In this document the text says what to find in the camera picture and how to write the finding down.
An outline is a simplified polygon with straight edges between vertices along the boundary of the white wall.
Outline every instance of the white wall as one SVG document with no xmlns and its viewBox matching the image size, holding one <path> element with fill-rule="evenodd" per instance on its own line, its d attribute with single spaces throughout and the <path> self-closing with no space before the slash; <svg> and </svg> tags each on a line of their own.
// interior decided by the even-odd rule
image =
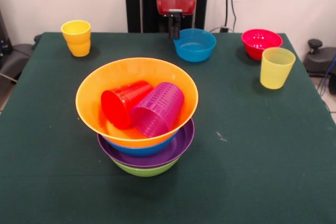
<svg viewBox="0 0 336 224">
<path fill-rule="evenodd" d="M 336 0 L 234 0 L 236 31 L 266 28 L 287 33 L 299 56 L 307 40 L 336 46 Z M 125 0 L 0 0 L 14 44 L 36 34 L 59 31 L 71 19 L 86 19 L 93 31 L 127 31 Z M 225 0 L 208 0 L 206 29 L 224 24 Z"/>
<path fill-rule="evenodd" d="M 298 55 L 307 52 L 307 41 L 316 37 L 336 46 L 336 0 L 234 0 L 236 32 L 265 28 L 286 33 Z M 224 24 L 225 0 L 208 0 L 206 29 Z M 229 14 L 228 26 L 233 16 Z"/>
<path fill-rule="evenodd" d="M 72 19 L 87 20 L 92 31 L 127 31 L 125 0 L 0 0 L 0 8 L 14 44 Z"/>
</svg>

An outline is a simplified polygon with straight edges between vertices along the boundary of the green bowl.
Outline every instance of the green bowl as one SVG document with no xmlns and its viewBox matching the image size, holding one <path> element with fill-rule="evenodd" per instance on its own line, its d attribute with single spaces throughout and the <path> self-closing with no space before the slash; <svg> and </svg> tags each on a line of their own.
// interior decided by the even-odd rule
<svg viewBox="0 0 336 224">
<path fill-rule="evenodd" d="M 132 174 L 134 176 L 138 177 L 153 177 L 156 175 L 159 175 L 161 173 L 164 173 L 166 170 L 168 170 L 170 167 L 172 167 L 179 159 L 175 159 L 171 161 L 168 164 L 165 164 L 163 166 L 155 167 L 155 168 L 149 168 L 149 169 L 140 169 L 140 168 L 134 168 L 127 165 L 123 165 L 119 163 L 118 161 L 115 161 L 113 158 L 111 158 L 113 162 L 115 162 L 116 165 L 118 165 L 121 169 L 123 169 L 125 172 Z"/>
</svg>

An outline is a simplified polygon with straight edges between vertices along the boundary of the red cup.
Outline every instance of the red cup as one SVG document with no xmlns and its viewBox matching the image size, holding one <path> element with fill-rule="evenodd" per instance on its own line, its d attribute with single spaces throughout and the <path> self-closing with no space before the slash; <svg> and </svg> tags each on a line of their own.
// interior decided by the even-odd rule
<svg viewBox="0 0 336 224">
<path fill-rule="evenodd" d="M 107 120 L 119 129 L 131 125 L 130 111 L 153 87 L 146 81 L 137 81 L 101 94 L 101 108 Z"/>
</svg>

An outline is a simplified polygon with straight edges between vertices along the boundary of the yellow cup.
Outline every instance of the yellow cup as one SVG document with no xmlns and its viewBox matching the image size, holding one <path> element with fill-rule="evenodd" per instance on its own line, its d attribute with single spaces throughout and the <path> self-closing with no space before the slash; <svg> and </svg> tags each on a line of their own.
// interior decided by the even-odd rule
<svg viewBox="0 0 336 224">
<path fill-rule="evenodd" d="M 284 48 L 272 47 L 264 50 L 261 60 L 260 82 L 268 89 L 280 89 L 295 62 L 295 55 Z"/>
<path fill-rule="evenodd" d="M 71 53 L 76 57 L 89 54 L 91 25 L 84 20 L 72 20 L 62 25 L 61 31 Z"/>
</svg>

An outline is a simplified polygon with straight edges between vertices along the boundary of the purple bowl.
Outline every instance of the purple bowl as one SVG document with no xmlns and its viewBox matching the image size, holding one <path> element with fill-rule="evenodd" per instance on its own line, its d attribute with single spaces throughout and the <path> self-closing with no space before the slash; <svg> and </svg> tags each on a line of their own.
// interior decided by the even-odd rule
<svg viewBox="0 0 336 224">
<path fill-rule="evenodd" d="M 135 168 L 155 168 L 168 164 L 180 157 L 191 145 L 195 133 L 195 126 L 190 119 L 176 134 L 173 141 L 163 151 L 149 157 L 132 157 L 109 145 L 97 134 L 98 142 L 103 151 L 117 162 Z"/>
</svg>

